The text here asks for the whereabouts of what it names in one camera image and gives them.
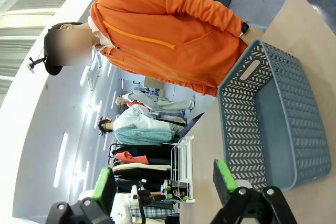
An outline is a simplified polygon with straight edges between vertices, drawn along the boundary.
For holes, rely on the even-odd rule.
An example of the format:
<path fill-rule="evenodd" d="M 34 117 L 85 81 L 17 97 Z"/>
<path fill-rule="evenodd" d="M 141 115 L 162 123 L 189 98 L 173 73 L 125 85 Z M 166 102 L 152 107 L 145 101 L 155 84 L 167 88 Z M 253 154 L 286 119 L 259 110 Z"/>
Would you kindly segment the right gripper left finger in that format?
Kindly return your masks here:
<path fill-rule="evenodd" d="M 110 217 L 117 185 L 111 168 L 103 168 L 93 190 L 93 195 L 77 201 L 54 203 L 49 211 L 46 224 L 110 224 Z"/>

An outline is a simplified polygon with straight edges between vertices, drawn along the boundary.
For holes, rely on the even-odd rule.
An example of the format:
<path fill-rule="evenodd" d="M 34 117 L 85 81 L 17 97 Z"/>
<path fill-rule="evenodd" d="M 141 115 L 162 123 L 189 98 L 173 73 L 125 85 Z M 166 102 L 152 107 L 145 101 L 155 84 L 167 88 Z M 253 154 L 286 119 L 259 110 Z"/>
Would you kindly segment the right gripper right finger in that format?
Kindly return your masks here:
<path fill-rule="evenodd" d="M 213 183 L 222 208 L 211 223 L 297 223 L 282 191 L 278 187 L 255 190 L 238 186 L 224 159 L 214 160 Z"/>

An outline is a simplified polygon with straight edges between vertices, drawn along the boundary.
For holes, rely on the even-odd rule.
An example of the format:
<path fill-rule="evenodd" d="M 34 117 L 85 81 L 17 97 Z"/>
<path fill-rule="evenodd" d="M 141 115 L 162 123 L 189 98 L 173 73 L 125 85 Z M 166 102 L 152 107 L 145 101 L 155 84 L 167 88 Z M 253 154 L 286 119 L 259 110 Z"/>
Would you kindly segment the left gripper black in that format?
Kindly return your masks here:
<path fill-rule="evenodd" d="M 164 195 L 162 194 L 152 194 L 149 191 L 139 191 L 138 192 L 138 201 L 139 208 L 142 209 L 144 206 L 162 207 L 164 200 Z"/>

